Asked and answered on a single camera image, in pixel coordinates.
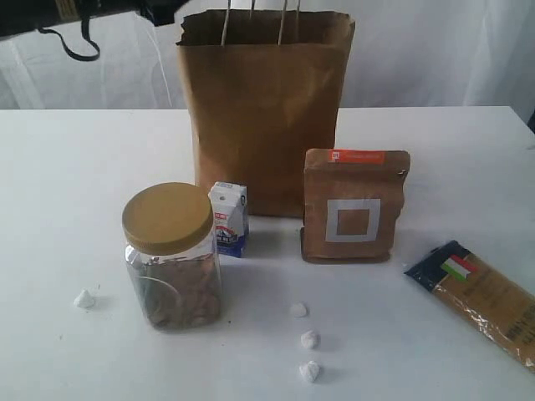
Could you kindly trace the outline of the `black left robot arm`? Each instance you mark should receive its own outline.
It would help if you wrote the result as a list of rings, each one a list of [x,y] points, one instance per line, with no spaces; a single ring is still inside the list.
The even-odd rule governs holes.
[[[1,38],[40,28],[135,12],[154,26],[175,21],[188,0],[1,0]]]

